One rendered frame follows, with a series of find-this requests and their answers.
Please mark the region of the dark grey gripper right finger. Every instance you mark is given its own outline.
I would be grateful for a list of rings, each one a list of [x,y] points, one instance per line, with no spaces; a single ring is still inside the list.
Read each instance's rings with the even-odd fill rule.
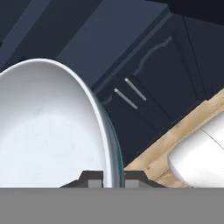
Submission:
[[[124,185],[126,188],[165,188],[164,185],[148,179],[144,171],[125,171]]]

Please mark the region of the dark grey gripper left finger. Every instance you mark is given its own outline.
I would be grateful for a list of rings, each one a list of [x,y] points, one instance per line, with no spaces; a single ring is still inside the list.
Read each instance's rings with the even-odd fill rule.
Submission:
[[[103,188],[103,171],[83,171],[80,177],[62,188]]]

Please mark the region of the white bowl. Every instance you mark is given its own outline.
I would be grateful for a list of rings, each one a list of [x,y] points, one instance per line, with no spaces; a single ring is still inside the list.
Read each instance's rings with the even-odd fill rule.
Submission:
[[[28,59],[0,73],[0,188],[60,188],[82,172],[121,187],[115,129],[85,82],[51,59]]]

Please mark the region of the dark navy arched cabinet door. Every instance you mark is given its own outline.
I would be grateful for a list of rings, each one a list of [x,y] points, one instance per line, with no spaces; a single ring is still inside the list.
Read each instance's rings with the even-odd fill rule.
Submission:
[[[131,61],[134,77],[169,127],[205,99],[193,48],[184,19],[167,14],[143,39]]]
[[[94,91],[115,129],[122,152],[123,166],[127,166],[155,143],[169,127],[166,117],[156,108],[156,103],[137,80],[134,77],[127,77],[144,94],[147,101],[143,101],[130,88],[124,81],[125,78],[110,80]],[[133,109],[116,94],[115,88],[131,99],[138,109]]]

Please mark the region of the dark navy cabinet side panel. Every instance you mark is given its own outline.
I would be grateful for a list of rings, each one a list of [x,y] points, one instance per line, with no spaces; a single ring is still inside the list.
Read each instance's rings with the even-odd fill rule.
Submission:
[[[224,88],[224,25],[185,17],[206,97]]]

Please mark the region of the white rounded object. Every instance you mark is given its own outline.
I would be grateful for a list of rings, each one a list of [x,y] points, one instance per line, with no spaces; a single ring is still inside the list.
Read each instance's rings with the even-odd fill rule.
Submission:
[[[224,112],[178,143],[167,156],[172,174],[193,188],[224,188]]]

